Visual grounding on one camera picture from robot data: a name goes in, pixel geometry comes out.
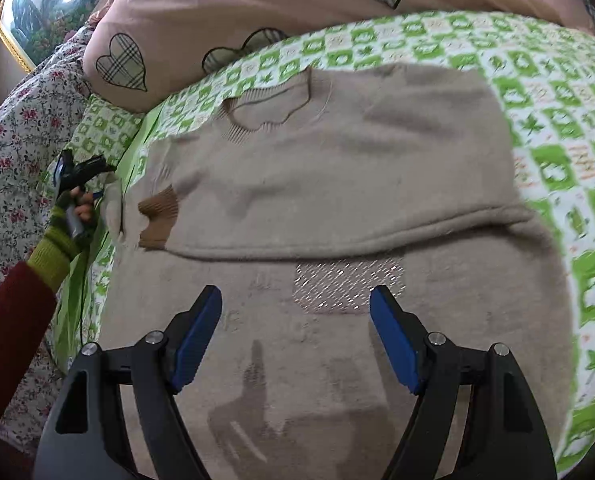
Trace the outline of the red sleeve left forearm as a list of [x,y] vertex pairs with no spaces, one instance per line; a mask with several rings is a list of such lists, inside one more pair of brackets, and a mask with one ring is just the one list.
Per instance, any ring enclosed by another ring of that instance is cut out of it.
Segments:
[[81,251],[69,231],[66,205],[58,204],[28,260],[11,268],[0,284],[0,419],[47,332],[56,293]]

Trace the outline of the left hand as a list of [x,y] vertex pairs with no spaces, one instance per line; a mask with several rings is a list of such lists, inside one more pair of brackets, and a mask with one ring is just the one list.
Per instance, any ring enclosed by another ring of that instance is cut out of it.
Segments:
[[72,206],[77,218],[84,224],[92,226],[96,222],[94,196],[90,192],[82,192],[80,188],[62,192],[51,209],[51,218],[66,220],[66,210]]

